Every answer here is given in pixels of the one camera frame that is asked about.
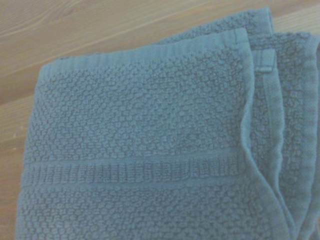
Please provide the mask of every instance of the bath towel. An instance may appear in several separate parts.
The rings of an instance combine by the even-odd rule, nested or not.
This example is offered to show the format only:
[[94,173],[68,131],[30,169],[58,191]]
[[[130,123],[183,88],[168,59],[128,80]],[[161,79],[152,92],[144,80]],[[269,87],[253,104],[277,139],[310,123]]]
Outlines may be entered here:
[[[252,50],[275,48],[277,55],[281,56],[277,61],[280,64],[280,85],[284,96],[279,91],[277,93],[277,86],[262,90],[262,92],[259,92],[259,87],[255,89],[253,113],[257,114],[252,117],[251,129],[253,159],[283,206],[291,238],[296,239],[299,235],[299,239],[307,239],[312,233],[314,224],[317,225],[320,209],[320,166],[316,167],[316,154],[319,154],[319,150],[316,150],[317,142],[319,144],[317,141],[319,37],[308,33],[274,34],[272,18],[267,17],[271,16],[270,9],[263,8],[259,11],[264,12],[260,19],[263,19],[264,23],[268,20],[270,22],[260,24],[264,26],[263,30],[246,27],[251,29],[250,46]],[[215,26],[223,26],[223,29],[236,27],[239,21],[235,18],[238,16],[239,14],[233,16],[234,25],[221,19],[217,21],[219,22],[217,25],[206,24],[195,27],[157,44],[177,42],[180,39],[192,39],[218,32],[219,29]],[[257,79],[257,76],[255,78],[255,86],[258,86],[261,81]],[[265,111],[271,118],[275,118],[274,120],[269,119],[271,123],[274,123],[273,126],[266,122],[268,118],[262,114],[264,107],[266,109],[276,108],[278,112],[281,112],[282,110],[279,108],[282,106],[279,105],[279,101],[267,103],[267,99],[265,99],[264,102],[261,102],[259,99],[264,98],[263,94],[272,94],[269,99],[284,98],[286,127],[283,137],[281,136],[281,128],[277,128],[277,126],[282,126],[279,123],[283,117],[282,113],[277,115],[275,110]],[[283,138],[284,146],[279,152]]]
[[318,239],[318,45],[264,8],[45,65],[16,239]]

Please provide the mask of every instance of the folded towel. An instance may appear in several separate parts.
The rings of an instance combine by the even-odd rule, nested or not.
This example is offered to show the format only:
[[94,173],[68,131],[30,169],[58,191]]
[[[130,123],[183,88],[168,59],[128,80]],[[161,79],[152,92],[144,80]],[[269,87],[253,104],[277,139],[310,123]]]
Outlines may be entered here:
[[[301,231],[300,239],[307,239],[312,232],[313,224],[317,222],[320,210],[320,166],[317,167],[318,172],[314,174],[316,154],[318,152],[319,155],[320,152],[316,151],[315,147],[317,126],[319,126],[317,124],[319,98],[317,86],[319,85],[318,74],[320,71],[320,49],[317,50],[319,37],[307,33],[273,34],[274,27],[269,8],[256,10],[251,14],[249,19],[255,19],[255,14],[255,16],[259,16],[258,25],[246,18],[246,12],[241,12],[218,20],[217,25],[211,23],[195,27],[159,43],[177,42],[180,39],[196,38],[221,30],[246,27],[250,33],[252,50],[276,49],[277,55],[280,56],[277,61],[282,70],[280,83],[284,96],[279,92],[276,76],[271,77],[274,83],[270,83],[269,80],[265,81],[274,87],[265,87],[265,90],[262,87],[260,91],[258,85],[262,81],[257,78],[257,75],[255,76],[255,99],[251,127],[252,154],[260,172],[272,186],[283,207],[291,238],[296,239],[297,234]],[[283,141],[281,134],[283,106],[279,105],[282,97],[284,97],[286,126],[282,149],[283,163],[282,154],[279,152]],[[278,102],[268,102],[270,99],[278,99]]]
[[319,239],[318,45],[263,8],[45,65],[16,239]]

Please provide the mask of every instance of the wood grain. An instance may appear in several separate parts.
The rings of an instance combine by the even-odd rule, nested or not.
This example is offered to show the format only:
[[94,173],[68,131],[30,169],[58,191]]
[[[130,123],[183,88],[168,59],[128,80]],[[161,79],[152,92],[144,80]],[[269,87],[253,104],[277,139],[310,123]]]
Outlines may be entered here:
[[137,48],[267,5],[277,32],[320,34],[318,0],[0,0],[0,239],[14,239],[41,66],[62,56]]

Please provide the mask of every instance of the blue towel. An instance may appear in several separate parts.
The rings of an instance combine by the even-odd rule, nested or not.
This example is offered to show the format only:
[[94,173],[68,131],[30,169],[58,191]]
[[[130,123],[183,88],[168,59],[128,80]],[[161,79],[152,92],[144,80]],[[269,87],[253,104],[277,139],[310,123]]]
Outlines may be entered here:
[[15,238],[318,239],[318,45],[263,8],[43,66]]

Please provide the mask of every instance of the textured towel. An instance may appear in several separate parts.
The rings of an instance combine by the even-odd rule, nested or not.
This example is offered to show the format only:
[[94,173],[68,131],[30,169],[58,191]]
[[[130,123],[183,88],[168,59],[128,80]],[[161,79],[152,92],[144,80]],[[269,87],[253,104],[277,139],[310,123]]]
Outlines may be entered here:
[[264,8],[44,66],[16,239],[319,239],[318,44]]
[[[292,234],[291,238],[295,239],[297,237],[307,214],[300,233],[300,238],[305,239],[313,228],[312,223],[317,222],[316,219],[319,216],[320,209],[320,170],[314,174],[318,117],[317,86],[319,84],[316,65],[319,64],[319,57],[317,61],[316,54],[319,37],[307,33],[272,34],[274,29],[272,22],[266,23],[271,19],[269,17],[271,16],[269,9],[264,8],[254,13],[252,12],[253,15],[257,13],[260,15],[259,19],[262,22],[258,25],[246,20],[246,13],[242,12],[231,18],[218,20],[215,24],[195,27],[188,32],[170,37],[159,43],[172,43],[180,39],[196,38],[221,30],[246,27],[248,33],[252,36],[250,38],[252,39],[250,41],[252,50],[263,48],[276,49],[277,55],[281,57],[278,59],[278,63],[281,69],[280,83],[282,91],[284,91],[286,126],[282,149],[284,161],[279,179],[278,175],[282,162],[280,159],[282,156],[279,155],[278,150],[282,139],[279,132],[281,128],[277,129],[277,126],[282,125],[280,123],[282,115],[280,113],[277,114],[276,109],[278,109],[278,112],[281,111],[279,109],[281,106],[276,102],[266,104],[267,100],[263,100],[263,92],[265,91],[259,92],[258,85],[261,81],[257,78],[258,76],[255,76],[255,85],[257,87],[255,89],[255,100],[253,101],[252,154],[259,170],[272,186],[282,206],[284,206],[283,198],[285,200],[286,206],[284,206],[283,210]],[[282,98],[279,92],[276,91],[277,89],[278,87],[275,86],[273,90],[267,90],[265,92],[267,95],[272,94],[272,96],[267,96],[267,98]],[[268,107],[275,107],[276,109],[268,110]],[[269,114],[273,120],[269,119],[269,123],[266,122],[268,118],[266,114],[263,115],[263,112]],[[279,191],[279,181],[283,197]]]

